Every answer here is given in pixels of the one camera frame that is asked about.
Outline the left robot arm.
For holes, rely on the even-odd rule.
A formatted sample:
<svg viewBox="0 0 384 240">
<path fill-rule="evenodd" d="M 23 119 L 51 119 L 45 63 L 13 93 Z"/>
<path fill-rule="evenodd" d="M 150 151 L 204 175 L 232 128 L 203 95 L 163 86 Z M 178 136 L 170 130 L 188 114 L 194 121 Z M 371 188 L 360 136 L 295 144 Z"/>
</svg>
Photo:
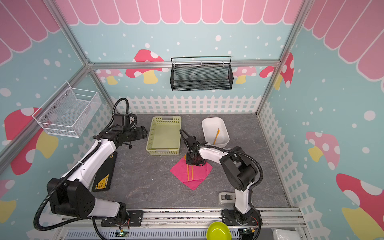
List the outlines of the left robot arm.
<svg viewBox="0 0 384 240">
<path fill-rule="evenodd" d="M 124 225 L 129 220 L 126 205 L 121 202 L 96 198 L 89 187 L 92 180 L 107 158 L 122 146 L 131 146 L 133 141 L 146 139 L 148 130 L 136 127 L 130 130 L 106 130 L 94 136 L 94 145 L 87 154 L 59 179 L 51 179 L 47 184 L 48 195 L 39 206 L 34 220 L 38 231 L 49 231 L 80 220 L 110 220 L 116 225 Z M 44 227 L 40 217 L 46 205 L 57 215 L 70 216 L 71 219 Z"/>
</svg>

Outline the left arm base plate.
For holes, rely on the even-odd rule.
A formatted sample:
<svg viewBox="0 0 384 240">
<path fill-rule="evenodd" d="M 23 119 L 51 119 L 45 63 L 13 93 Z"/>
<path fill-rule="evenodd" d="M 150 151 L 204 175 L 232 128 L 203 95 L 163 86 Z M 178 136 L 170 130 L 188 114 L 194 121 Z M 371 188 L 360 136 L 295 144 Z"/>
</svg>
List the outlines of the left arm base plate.
<svg viewBox="0 0 384 240">
<path fill-rule="evenodd" d="M 140 227 L 143 220 L 144 211 L 128 210 L 117 217 L 102 220 L 102 227 Z"/>
</svg>

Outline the pink paper napkin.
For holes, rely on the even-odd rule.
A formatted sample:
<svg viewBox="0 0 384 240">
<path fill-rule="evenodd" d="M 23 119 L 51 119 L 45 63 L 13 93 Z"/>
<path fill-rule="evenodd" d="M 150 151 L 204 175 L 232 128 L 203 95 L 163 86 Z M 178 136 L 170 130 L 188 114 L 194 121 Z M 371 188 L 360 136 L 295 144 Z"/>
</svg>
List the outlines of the pink paper napkin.
<svg viewBox="0 0 384 240">
<path fill-rule="evenodd" d="M 181 183 L 194 191 L 205 181 L 212 169 L 213 167 L 208 163 L 201 167 L 188 165 L 186 156 L 184 156 L 171 168 L 170 172 L 181 181 Z"/>
</svg>

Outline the orange chopstick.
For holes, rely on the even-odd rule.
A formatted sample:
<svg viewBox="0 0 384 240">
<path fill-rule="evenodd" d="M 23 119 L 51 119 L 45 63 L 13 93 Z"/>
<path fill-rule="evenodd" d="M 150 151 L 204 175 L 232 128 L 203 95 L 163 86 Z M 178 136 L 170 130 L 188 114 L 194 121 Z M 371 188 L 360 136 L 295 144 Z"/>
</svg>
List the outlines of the orange chopstick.
<svg viewBox="0 0 384 240">
<path fill-rule="evenodd" d="M 191 167 L 191 170 L 190 170 L 191 180 L 190 181 L 193 181 L 194 180 L 194 166 L 190 166 L 190 167 Z"/>
<path fill-rule="evenodd" d="M 213 145 L 216 144 L 216 141 L 217 141 L 217 139 L 218 139 L 219 134 L 220 134 L 220 128 L 217 129 L 217 133 L 216 133 L 216 136 L 215 136 L 215 138 L 214 138 Z"/>
</svg>

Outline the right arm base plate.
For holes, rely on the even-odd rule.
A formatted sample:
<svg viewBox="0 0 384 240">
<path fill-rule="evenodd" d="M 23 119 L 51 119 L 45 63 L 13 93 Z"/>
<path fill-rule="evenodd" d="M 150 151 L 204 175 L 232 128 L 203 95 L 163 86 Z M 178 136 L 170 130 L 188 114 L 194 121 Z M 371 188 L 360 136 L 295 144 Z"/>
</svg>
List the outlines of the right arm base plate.
<svg viewBox="0 0 384 240">
<path fill-rule="evenodd" d="M 223 209 L 221 212 L 222 222 L 227 226 L 262 226 L 261 212 L 250 209 L 242 214 L 237 209 Z"/>
</svg>

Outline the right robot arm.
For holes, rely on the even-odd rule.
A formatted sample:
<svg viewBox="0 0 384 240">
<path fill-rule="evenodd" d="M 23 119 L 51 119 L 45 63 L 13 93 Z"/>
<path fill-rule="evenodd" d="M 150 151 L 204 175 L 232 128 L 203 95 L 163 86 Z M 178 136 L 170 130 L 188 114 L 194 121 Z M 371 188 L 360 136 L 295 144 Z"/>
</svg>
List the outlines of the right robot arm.
<svg viewBox="0 0 384 240">
<path fill-rule="evenodd" d="M 223 149 L 212 145 L 197 145 L 185 155 L 188 165 L 203 166 L 206 161 L 219 163 L 235 188 L 233 211 L 223 210 L 223 222 L 232 225 L 261 227 L 261 213 L 252 204 L 252 190 L 264 177 L 261 165 L 240 147 Z"/>
</svg>

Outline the green perforated plastic basket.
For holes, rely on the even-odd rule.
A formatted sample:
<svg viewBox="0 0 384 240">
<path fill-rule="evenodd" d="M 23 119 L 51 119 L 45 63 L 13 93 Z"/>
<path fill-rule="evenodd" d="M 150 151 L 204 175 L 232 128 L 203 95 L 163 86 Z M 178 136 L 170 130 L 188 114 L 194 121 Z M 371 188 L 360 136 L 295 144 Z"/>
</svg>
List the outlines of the green perforated plastic basket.
<svg viewBox="0 0 384 240">
<path fill-rule="evenodd" d="M 173 156 L 180 152 L 180 116 L 153 117 L 146 146 L 151 156 Z"/>
</svg>

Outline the orange spoon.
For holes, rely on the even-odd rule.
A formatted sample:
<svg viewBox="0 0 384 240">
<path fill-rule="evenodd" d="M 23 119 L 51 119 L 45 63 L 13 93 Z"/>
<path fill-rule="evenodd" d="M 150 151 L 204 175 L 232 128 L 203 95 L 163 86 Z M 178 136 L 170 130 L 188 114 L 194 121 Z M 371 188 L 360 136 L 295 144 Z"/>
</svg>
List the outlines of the orange spoon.
<svg viewBox="0 0 384 240">
<path fill-rule="evenodd" d="M 186 167 L 187 167 L 187 181 L 190 180 L 190 171 L 189 171 L 189 165 L 187 164 L 187 154 L 185 154 L 184 159 L 186 160 Z"/>
</svg>

